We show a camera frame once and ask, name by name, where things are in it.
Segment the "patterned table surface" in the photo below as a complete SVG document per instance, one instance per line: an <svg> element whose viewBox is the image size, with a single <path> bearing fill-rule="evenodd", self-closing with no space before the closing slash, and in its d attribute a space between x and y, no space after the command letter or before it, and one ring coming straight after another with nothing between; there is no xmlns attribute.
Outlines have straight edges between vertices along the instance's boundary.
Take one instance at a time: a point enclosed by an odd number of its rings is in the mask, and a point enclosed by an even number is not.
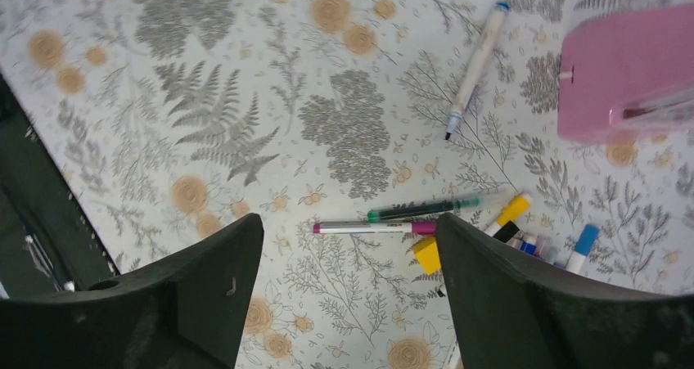
<svg viewBox="0 0 694 369"><path fill-rule="evenodd" d="M535 202L519 224L561 259L585 223L602 225L585 275L694 290L694 133L590 147L556 135L566 32L687 0L508 0L444 142L494 1L0 0L0 64L122 272L263 216L238 367L434 368L454 335L432 295L441 276L412 261L420 237L315 236L314 221L522 190Z"/></svg>

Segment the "blue marker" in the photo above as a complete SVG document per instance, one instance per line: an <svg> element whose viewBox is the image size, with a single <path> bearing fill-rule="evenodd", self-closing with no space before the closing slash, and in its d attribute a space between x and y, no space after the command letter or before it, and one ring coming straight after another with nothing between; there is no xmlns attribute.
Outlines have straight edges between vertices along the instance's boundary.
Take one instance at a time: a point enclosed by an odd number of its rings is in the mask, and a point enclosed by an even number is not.
<svg viewBox="0 0 694 369"><path fill-rule="evenodd" d="M585 259L590 254L593 249L597 235L600 233L600 229L592 224L587 224L583 232L581 232L581 237L579 241L576 242L576 247L574 251L571 252L569 257L569 262L566 263L566 271L579 273L581 267L584 265Z"/></svg>
<svg viewBox="0 0 694 369"><path fill-rule="evenodd" d="M456 100L451 105L451 110L448 113L448 126L446 127L446 140L451 138L451 134L462 121L462 114L467 110L468 105L472 100L472 95L475 92L477 83L480 82L484 69L487 66L489 58L492 56L494 44L501 33L503 21L508 13L508 3L497 2L492 14L487 19L487 24L484 26L480 42L477 44L477 50L472 55L470 63L467 64L465 78L460 84Z"/></svg>

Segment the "pink marker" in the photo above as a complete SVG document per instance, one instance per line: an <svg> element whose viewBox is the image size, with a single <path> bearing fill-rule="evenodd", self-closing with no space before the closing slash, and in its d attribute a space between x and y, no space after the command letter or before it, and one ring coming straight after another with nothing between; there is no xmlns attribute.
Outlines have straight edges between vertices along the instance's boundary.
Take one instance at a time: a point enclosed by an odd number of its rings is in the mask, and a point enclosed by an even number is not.
<svg viewBox="0 0 694 369"><path fill-rule="evenodd" d="M414 232L422 235L434 234L436 232L436 222L328 222L313 225L313 233L315 234L368 234L373 232Z"/></svg>

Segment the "yellow block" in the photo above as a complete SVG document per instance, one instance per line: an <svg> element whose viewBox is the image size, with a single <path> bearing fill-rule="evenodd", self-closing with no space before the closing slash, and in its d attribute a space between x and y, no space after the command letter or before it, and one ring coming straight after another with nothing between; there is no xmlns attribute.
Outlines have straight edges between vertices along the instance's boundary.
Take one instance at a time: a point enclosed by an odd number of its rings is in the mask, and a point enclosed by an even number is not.
<svg viewBox="0 0 694 369"><path fill-rule="evenodd" d="M436 246L435 236L428 236L417 242L412 247L412 252L427 275L431 275L441 269L441 259L439 259L439 248Z"/></svg>

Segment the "marker cap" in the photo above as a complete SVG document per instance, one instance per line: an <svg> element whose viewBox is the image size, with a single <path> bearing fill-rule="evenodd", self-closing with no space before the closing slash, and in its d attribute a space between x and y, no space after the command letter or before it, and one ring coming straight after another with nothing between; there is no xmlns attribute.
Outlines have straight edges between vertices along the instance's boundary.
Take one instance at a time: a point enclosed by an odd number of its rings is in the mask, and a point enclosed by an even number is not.
<svg viewBox="0 0 694 369"><path fill-rule="evenodd" d="M590 250L593 248L593 245L595 244L595 240L597 239L597 235L599 233L599 228L597 228L595 225L587 224L583 232L581 232L581 237L579 238L579 241L576 243L574 252L580 253L584 256L588 256Z"/></svg>
<svg viewBox="0 0 694 369"><path fill-rule="evenodd" d="M508 206L501 212L501 215L497 218L497 223L503 226L511 220L516 220L530 208L532 202L533 198L526 193L516 196L516 198L511 200Z"/></svg>

